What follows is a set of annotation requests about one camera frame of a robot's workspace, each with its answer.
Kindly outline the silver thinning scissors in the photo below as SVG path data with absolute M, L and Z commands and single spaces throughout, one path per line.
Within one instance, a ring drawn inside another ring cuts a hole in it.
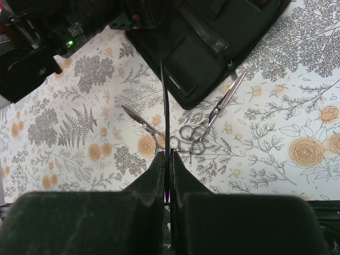
M 121 109 L 124 110 L 128 114 L 128 116 L 137 123 L 137 125 L 139 125 L 142 129 L 144 129 L 151 135 L 155 142 L 155 153 L 165 150 L 165 144 L 162 144 L 162 142 L 165 142 L 165 134 L 157 131 L 143 117 L 141 117 L 129 106 L 122 105 Z

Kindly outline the silver straight hair scissors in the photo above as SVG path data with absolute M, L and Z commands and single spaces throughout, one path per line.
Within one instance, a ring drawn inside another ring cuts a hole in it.
M 232 85 L 228 88 L 228 90 L 224 93 L 222 98 L 218 101 L 215 107 L 210 112 L 209 116 L 200 122 L 197 125 L 184 125 L 179 130 L 179 135 L 182 140 L 190 141 L 191 145 L 189 147 L 189 163 L 192 163 L 191 157 L 193 155 L 202 155 L 206 150 L 206 145 L 204 144 L 204 138 L 210 132 L 210 129 L 226 107 L 226 105 L 230 102 L 231 98 L 235 94 L 236 90 L 242 83 L 245 78 L 246 71 L 242 72 L 232 83 Z

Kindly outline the black hair comb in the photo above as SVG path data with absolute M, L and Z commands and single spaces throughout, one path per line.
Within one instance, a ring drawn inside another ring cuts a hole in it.
M 170 159 L 170 125 L 169 125 L 169 100 L 168 100 L 168 90 L 165 83 L 164 65 L 160 62 L 160 74 L 161 82 L 163 86 L 163 97 L 164 97 L 164 117 L 165 117 L 165 181 L 164 181 L 164 191 L 165 191 L 165 202 L 170 204 L 171 192 L 170 192 L 170 177 L 169 177 L 169 159 Z

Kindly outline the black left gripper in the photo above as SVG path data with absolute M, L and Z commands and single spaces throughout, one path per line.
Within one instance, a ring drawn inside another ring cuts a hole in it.
M 106 27 L 153 29 L 156 1 L 1 1 L 1 32 L 28 50 L 70 57 Z

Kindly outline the black zip tool case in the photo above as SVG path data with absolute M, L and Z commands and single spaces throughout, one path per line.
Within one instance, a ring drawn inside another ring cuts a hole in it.
M 155 29 L 128 40 L 183 109 L 203 101 L 248 57 L 289 1 L 163 1 Z

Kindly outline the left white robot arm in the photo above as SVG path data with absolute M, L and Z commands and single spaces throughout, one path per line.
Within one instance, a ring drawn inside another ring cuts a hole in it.
M 106 26 L 157 25 L 159 1 L 1 1 L 1 106 L 16 103 L 62 68 Z

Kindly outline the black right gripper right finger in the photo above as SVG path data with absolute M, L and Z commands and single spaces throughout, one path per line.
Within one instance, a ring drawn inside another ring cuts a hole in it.
M 215 194 L 169 161 L 176 254 L 330 254 L 311 206 L 286 195 Z

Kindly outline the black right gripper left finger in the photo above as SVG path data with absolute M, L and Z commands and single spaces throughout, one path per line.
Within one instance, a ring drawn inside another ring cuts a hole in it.
M 119 192 L 30 192 L 1 227 L 1 254 L 162 254 L 163 153 Z

